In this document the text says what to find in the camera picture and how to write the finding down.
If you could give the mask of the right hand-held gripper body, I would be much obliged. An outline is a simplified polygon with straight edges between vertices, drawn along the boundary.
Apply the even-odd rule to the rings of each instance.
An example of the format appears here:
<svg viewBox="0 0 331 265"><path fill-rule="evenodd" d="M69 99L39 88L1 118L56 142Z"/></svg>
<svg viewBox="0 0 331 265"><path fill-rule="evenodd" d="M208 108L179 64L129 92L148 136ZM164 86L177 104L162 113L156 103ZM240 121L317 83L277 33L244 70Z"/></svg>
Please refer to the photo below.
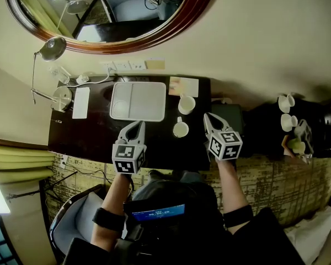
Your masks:
<svg viewBox="0 0 331 265"><path fill-rule="evenodd" d="M211 134L208 151L219 161L234 160L239 157L243 141L235 131Z"/></svg>

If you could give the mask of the white rectangular tray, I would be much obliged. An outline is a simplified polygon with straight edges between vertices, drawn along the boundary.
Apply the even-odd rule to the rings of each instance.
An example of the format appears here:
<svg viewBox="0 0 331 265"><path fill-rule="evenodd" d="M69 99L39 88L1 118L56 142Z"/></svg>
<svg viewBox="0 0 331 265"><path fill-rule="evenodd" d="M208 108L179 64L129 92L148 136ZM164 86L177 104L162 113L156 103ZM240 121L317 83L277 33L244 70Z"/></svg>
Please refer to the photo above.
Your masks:
<svg viewBox="0 0 331 265"><path fill-rule="evenodd" d="M115 120L160 122L166 108L162 82L118 82L114 85L110 117Z"/></svg>

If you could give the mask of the person's right forearm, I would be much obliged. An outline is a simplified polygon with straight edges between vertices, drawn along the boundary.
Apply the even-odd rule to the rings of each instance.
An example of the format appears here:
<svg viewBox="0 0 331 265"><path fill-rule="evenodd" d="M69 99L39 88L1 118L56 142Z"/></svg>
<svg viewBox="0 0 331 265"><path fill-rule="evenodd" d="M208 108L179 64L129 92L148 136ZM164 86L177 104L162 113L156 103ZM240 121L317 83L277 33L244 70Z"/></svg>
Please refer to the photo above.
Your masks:
<svg viewBox="0 0 331 265"><path fill-rule="evenodd" d="M241 189L233 164L231 164L230 161L216 162L221 180L223 213L227 215L228 213L244 208L248 214L248 210L251 210L251 208L249 208L248 201ZM228 227L226 225L226 227L227 230L234 235L239 229L249 223L249 221L250 218L246 215L246 220L239 219L239 221L235 222L235 226Z"/></svg>

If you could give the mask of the dark wooden desk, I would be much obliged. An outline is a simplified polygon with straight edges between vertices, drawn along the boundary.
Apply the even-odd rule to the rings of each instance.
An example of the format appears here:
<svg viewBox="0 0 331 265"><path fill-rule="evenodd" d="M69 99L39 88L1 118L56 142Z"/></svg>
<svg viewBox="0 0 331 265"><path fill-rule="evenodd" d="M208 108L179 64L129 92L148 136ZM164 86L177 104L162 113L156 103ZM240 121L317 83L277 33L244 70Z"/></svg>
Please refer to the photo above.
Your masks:
<svg viewBox="0 0 331 265"><path fill-rule="evenodd" d="M152 169L177 169L207 171L210 168L205 149L206 142L203 117L211 110L211 84L208 78L199 79L199 96L195 109L184 115L188 124L187 136L177 138L173 126L181 116L178 111L179 98L166 96L165 117L161 122L147 122L144 167ZM128 121L110 117L110 102L114 81L91 84L88 114L86 119L73 119L72 110L64 113L52 111L49 131L49 151L62 155L111 163L112 145Z"/></svg>

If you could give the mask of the group of white cups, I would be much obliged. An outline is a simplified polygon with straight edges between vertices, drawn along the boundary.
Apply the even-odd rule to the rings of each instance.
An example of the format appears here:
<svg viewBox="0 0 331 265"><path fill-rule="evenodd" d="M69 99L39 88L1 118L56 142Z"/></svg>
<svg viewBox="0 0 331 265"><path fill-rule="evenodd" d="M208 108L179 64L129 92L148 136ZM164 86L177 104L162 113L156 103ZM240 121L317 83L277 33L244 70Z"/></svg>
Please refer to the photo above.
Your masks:
<svg viewBox="0 0 331 265"><path fill-rule="evenodd" d="M306 153L317 158L331 157L331 107L297 99L289 114L298 120L305 120L310 128L308 136L301 136L306 144ZM286 135L296 138L293 131L283 131L279 105L263 104L244 113L244 134L241 157L283 154L281 143Z"/></svg>

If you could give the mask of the white printed card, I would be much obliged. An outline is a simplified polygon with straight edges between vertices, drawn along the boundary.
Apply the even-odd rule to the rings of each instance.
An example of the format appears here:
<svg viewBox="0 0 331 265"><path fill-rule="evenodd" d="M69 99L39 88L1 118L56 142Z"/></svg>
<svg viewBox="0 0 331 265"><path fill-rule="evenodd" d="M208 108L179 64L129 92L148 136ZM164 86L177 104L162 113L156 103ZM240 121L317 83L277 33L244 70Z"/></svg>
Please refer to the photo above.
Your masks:
<svg viewBox="0 0 331 265"><path fill-rule="evenodd" d="M197 98L199 96L199 80L186 77L170 77L169 95L180 96L181 94Z"/></svg>

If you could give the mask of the white notepad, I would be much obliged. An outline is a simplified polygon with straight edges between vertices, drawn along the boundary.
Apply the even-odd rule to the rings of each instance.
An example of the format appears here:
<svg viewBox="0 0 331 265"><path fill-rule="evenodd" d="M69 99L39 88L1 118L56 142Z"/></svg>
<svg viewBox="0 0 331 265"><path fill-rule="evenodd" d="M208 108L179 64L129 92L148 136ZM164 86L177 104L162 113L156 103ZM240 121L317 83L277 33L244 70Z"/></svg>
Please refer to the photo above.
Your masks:
<svg viewBox="0 0 331 265"><path fill-rule="evenodd" d="M86 119L88 114L90 88L77 88L73 104L73 119Z"/></svg>

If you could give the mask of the small wooden tray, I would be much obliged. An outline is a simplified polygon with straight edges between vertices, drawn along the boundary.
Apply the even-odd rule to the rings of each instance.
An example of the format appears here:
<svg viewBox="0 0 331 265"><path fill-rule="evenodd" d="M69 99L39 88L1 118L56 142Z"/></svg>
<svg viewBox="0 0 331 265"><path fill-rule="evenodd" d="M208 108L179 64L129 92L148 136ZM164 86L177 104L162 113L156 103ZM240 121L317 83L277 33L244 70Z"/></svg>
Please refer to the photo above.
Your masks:
<svg viewBox="0 0 331 265"><path fill-rule="evenodd" d="M290 157L294 158L295 157L295 154L292 152L292 150L287 145L289 139L290 139L290 136L289 135L285 135L284 138L283 138L283 140L282 140L281 146L284 149L284 155L285 156L290 156Z"/></svg>

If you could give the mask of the chest device with blue screen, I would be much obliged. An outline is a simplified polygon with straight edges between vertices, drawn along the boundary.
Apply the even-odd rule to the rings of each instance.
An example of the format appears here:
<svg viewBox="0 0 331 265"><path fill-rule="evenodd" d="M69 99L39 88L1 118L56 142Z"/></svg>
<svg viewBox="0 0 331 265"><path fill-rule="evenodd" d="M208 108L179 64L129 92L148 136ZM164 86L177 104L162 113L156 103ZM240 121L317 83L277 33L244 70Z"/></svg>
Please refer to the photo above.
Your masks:
<svg viewBox="0 0 331 265"><path fill-rule="evenodd" d="M185 214L185 205L169 206L164 208L143 207L142 205L125 204L124 212L136 221L153 221L158 219L173 218Z"/></svg>

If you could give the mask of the silver desk lamp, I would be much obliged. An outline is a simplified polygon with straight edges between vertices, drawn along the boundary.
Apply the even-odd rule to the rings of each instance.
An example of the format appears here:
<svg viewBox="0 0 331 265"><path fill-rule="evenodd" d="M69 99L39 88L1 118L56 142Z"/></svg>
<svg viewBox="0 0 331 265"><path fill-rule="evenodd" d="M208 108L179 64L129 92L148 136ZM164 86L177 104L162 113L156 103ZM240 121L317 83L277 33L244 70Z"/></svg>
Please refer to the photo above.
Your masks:
<svg viewBox="0 0 331 265"><path fill-rule="evenodd" d="M51 62L59 59L66 50L66 40L61 36L56 36L48 39L48 41L43 45L43 47L34 53L33 57L33 69L32 69L32 79L31 79L31 95L33 98L34 105L36 104L35 96L40 96L48 99L52 103L52 110L58 112L65 112L72 103L72 92L66 86L58 87L53 96L48 96L43 92L39 92L34 88L34 77L35 77L35 63L37 56L41 56L44 61Z"/></svg>

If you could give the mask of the oval wooden framed mirror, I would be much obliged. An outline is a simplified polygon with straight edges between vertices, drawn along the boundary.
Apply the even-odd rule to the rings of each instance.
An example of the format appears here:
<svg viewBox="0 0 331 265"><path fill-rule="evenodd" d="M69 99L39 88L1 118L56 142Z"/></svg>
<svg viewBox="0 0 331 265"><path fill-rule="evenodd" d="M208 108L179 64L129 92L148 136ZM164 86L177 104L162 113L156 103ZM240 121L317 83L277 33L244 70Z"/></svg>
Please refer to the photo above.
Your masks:
<svg viewBox="0 0 331 265"><path fill-rule="evenodd" d="M6 0L16 21L61 51L124 54L164 43L210 0Z"/></svg>

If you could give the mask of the black tripod stand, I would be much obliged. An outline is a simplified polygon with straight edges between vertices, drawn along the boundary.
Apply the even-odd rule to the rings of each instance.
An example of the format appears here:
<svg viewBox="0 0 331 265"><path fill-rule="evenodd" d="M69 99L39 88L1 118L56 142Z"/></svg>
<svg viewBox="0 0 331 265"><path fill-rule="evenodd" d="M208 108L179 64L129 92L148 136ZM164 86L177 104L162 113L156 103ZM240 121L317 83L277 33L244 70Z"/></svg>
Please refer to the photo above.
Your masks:
<svg viewBox="0 0 331 265"><path fill-rule="evenodd" d="M45 193L48 190L53 189L55 186L57 186L58 184L60 184L64 180L66 180L67 178L70 178L70 177L74 176L77 173L78 172L75 171L75 172L69 174L68 176L65 176L62 179L58 180L57 182L55 182L51 186L44 187L43 189L40 189L39 188L38 190L35 190L35 191L32 191L32 192L27 192L27 193L22 193L22 194L9 194L8 196L5 197L5 199L10 202L13 199L17 199L17 198L21 198L21 197L26 197L26 196L30 196L30 195L35 195L35 194L38 194L38 193L41 193L41 192Z"/></svg>

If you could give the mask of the person's black clothing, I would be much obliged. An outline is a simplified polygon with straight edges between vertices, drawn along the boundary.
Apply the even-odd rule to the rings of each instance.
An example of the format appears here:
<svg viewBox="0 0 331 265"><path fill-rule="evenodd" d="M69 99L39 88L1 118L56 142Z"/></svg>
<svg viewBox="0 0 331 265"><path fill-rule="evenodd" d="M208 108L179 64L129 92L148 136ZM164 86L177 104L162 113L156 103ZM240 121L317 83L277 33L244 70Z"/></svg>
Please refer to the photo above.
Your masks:
<svg viewBox="0 0 331 265"><path fill-rule="evenodd" d="M73 239L63 265L305 265L269 208L232 235L224 224L212 187L197 172L150 179L123 204L164 208L185 205L185 214L136 221L124 212L124 229L108 252Z"/></svg>

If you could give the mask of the green curtain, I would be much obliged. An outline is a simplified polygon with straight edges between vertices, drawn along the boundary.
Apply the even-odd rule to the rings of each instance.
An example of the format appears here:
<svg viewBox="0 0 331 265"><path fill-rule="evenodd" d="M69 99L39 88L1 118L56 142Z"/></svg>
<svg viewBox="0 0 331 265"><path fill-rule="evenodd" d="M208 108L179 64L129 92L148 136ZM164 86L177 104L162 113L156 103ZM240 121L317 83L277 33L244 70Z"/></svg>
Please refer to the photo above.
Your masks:
<svg viewBox="0 0 331 265"><path fill-rule="evenodd" d="M0 145L0 184L40 181L53 175L53 153Z"/></svg>

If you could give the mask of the white bed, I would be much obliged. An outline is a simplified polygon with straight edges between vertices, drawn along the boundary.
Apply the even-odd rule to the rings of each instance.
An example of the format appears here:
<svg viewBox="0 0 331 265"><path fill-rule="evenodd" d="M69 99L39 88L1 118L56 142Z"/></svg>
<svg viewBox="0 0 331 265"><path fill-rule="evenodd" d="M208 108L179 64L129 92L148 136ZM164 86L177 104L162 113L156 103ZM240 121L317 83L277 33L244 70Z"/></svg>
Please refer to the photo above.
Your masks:
<svg viewBox="0 0 331 265"><path fill-rule="evenodd" d="M311 219L303 219L284 231L304 264L312 265L331 231L331 206L326 206Z"/></svg>

